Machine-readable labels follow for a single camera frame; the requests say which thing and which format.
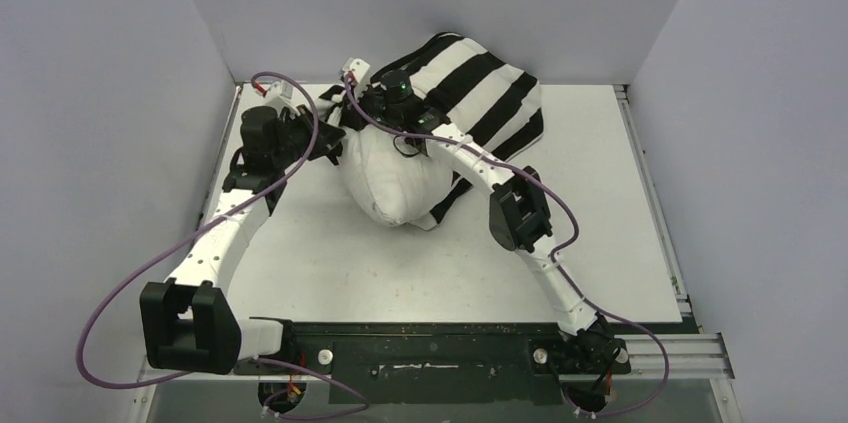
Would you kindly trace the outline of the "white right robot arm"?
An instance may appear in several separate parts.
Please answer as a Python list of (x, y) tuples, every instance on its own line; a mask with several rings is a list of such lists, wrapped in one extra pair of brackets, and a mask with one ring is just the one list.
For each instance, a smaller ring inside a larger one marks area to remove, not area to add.
[(531, 167), (520, 169), (497, 159), (437, 109), (410, 104), (406, 73), (380, 90), (363, 90), (351, 69), (340, 78), (354, 111), (370, 126), (413, 143), (427, 157), (446, 165), (488, 198), (488, 228), (493, 239), (514, 253), (533, 273), (567, 341), (566, 357), (576, 369), (589, 371), (606, 355), (614, 336), (607, 314), (589, 300), (558, 260), (564, 244), (556, 241), (548, 205), (566, 203)]

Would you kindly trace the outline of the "black white striped pillowcase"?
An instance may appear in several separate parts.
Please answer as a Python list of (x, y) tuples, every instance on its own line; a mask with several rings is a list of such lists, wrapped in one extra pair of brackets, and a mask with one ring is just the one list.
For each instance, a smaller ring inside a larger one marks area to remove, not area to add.
[[(407, 72), (417, 96), (442, 111), (497, 159), (512, 159), (543, 135), (539, 80), (471, 38), (439, 33), (379, 70), (370, 84), (392, 70)], [(453, 188), (431, 211), (438, 225), (471, 188), (453, 171)]]

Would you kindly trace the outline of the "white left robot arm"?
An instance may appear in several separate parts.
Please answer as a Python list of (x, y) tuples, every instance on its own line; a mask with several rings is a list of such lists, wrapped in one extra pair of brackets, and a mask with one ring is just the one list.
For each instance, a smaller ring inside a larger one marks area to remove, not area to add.
[(305, 107), (258, 106), (241, 116), (212, 227), (193, 238), (184, 260), (140, 294), (148, 364), (157, 369), (227, 374), (244, 360), (276, 373), (298, 362), (284, 320), (239, 316), (227, 291), (251, 240), (274, 213), (288, 177), (308, 161), (337, 156), (344, 130)]

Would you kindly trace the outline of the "white pillow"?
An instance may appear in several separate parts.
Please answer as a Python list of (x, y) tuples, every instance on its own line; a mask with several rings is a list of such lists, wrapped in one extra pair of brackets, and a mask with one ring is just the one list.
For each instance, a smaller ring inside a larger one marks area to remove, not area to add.
[(360, 209), (384, 227), (434, 229), (431, 211), (453, 188), (447, 165), (424, 155), (403, 156), (393, 135), (371, 125), (345, 130), (338, 171)]

